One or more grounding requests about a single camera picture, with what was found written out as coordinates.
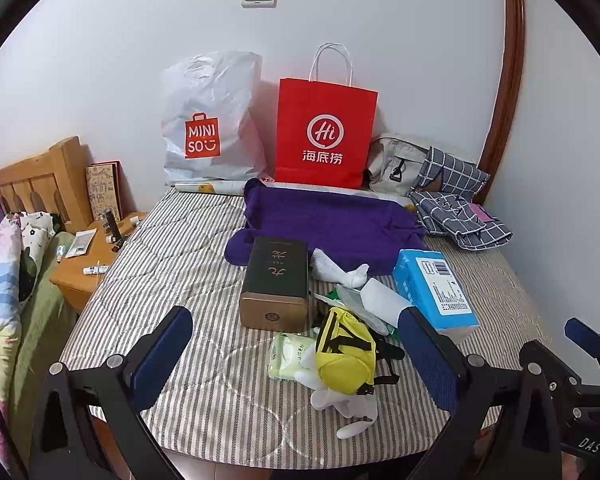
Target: silver screw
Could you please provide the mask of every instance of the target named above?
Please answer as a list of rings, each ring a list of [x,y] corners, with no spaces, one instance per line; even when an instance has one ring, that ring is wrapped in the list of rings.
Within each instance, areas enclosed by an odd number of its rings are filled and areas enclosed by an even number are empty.
[[[529,363],[526,367],[533,375],[540,375],[542,373],[542,368],[538,363]]]
[[[51,375],[58,375],[62,371],[62,363],[53,363],[49,367],[49,373]]]
[[[107,359],[107,366],[109,368],[118,368],[122,364],[123,360],[124,359],[122,358],[122,355],[112,355]]]
[[[482,357],[481,355],[471,354],[469,355],[469,357],[467,357],[466,360],[469,361],[469,364],[475,368],[480,368],[484,366],[484,357]]]

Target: wooden headboard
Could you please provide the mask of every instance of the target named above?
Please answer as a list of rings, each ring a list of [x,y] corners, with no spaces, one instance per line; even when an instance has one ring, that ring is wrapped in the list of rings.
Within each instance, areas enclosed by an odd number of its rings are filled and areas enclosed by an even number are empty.
[[[70,233],[93,222],[84,169],[86,153],[78,137],[68,137],[40,153],[0,170],[0,202],[5,213],[58,213]]]

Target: white wall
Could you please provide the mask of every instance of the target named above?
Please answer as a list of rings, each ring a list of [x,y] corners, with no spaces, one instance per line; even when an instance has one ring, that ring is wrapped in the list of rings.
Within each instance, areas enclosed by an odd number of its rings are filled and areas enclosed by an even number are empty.
[[[503,34],[504,0],[42,0],[0,50],[0,166],[79,135],[94,159],[122,161],[137,206],[150,208],[164,183],[159,73],[222,49],[264,56],[254,116],[271,164],[277,81],[306,77],[324,41],[345,43],[354,82],[379,91],[379,129],[478,159]],[[321,75],[339,80],[337,62]]]
[[[514,232],[504,253],[555,349],[600,383],[597,363],[564,336],[571,317],[600,332],[600,57],[554,0],[525,2],[520,100],[486,205]]]

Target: wooden nightstand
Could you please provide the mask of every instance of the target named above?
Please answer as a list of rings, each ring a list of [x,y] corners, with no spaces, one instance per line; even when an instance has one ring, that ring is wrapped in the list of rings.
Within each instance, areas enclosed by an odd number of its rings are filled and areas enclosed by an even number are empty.
[[[130,218],[139,216],[142,220],[146,213],[129,213],[118,222],[118,228],[123,235],[131,234],[134,229]],[[100,262],[100,265],[110,265],[119,253],[114,253],[111,248],[113,244],[107,244],[106,234],[102,227],[103,220],[97,220],[89,225],[89,229],[97,228],[97,232],[91,240],[87,253],[83,256],[74,256],[73,258],[63,258],[62,262],[56,267],[49,281],[58,286],[62,295],[78,314],[83,310],[87,301],[93,294],[98,285],[97,275],[86,275],[82,272],[85,267],[94,267]]]

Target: white rope handle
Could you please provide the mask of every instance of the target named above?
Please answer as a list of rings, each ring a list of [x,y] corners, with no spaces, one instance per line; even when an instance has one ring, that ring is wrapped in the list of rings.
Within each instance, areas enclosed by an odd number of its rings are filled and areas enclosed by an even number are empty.
[[[339,46],[344,49],[344,52],[346,52],[346,54],[344,54],[341,50],[339,50],[339,49],[336,48],[336,47],[339,47]],[[323,44],[321,44],[321,46],[318,47],[318,50],[315,51],[314,62],[312,63],[311,70],[309,72],[309,81],[313,81],[314,80],[314,70],[316,71],[316,75],[317,75],[317,72],[318,72],[318,58],[320,57],[320,54],[323,53],[323,51],[325,51],[328,48],[330,48],[332,50],[335,50],[347,62],[347,69],[349,71],[349,77],[347,78],[347,86],[351,86],[351,82],[353,81],[353,62],[351,60],[351,54],[347,50],[347,47],[344,46],[341,43],[323,43]]]

